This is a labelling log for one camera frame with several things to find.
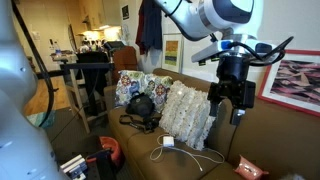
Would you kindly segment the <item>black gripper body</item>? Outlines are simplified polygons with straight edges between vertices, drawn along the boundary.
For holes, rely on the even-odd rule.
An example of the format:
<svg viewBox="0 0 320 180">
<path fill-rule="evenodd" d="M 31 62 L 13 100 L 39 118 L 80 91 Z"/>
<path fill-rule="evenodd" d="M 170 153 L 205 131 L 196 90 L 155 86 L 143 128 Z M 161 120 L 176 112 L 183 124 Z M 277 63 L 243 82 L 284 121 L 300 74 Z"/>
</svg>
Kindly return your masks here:
<svg viewBox="0 0 320 180">
<path fill-rule="evenodd" d="M 217 68 L 219 82 L 211 83 L 207 99 L 220 103 L 228 98 L 236 109 L 252 108 L 256 84 L 247 80 L 248 70 L 249 63 L 244 57 L 221 57 Z"/>
</svg>

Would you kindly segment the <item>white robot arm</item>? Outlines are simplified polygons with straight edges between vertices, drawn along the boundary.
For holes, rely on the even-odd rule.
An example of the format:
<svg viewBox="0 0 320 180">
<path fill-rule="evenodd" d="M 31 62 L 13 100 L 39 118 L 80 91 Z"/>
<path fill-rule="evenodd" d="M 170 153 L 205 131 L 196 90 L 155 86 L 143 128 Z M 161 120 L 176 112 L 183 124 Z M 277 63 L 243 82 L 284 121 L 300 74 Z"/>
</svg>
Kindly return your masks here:
<svg viewBox="0 0 320 180">
<path fill-rule="evenodd" d="M 255 84 L 247 80 L 250 62 L 257 58 L 250 40 L 257 38 L 263 0 L 154 0 L 190 41 L 207 36 L 211 45 L 192 56 L 199 64 L 219 61 L 219 81 L 210 86 L 210 114 L 217 114 L 225 98 L 232 103 L 230 123 L 238 125 L 245 110 L 254 105 Z"/>
</svg>

